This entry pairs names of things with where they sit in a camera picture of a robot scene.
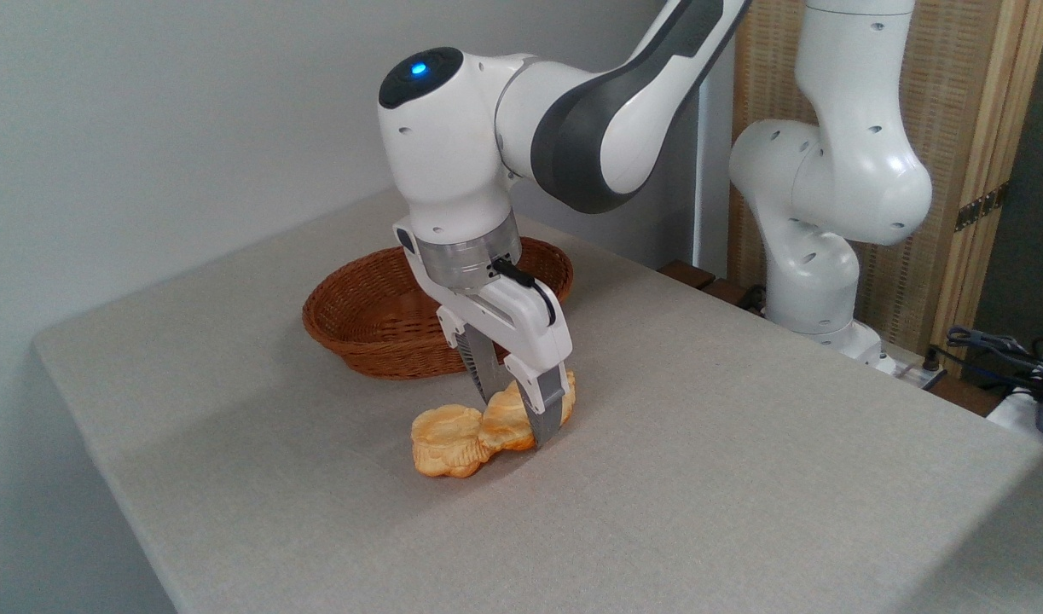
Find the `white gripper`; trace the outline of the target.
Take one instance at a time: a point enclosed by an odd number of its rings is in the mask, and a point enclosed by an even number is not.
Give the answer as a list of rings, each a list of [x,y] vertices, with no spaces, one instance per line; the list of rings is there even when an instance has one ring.
[[[478,240],[423,242],[408,220],[393,226],[419,287],[439,303],[437,319],[486,404],[517,380],[537,447],[559,434],[571,385],[564,361],[572,341],[551,287],[513,261],[516,222]]]

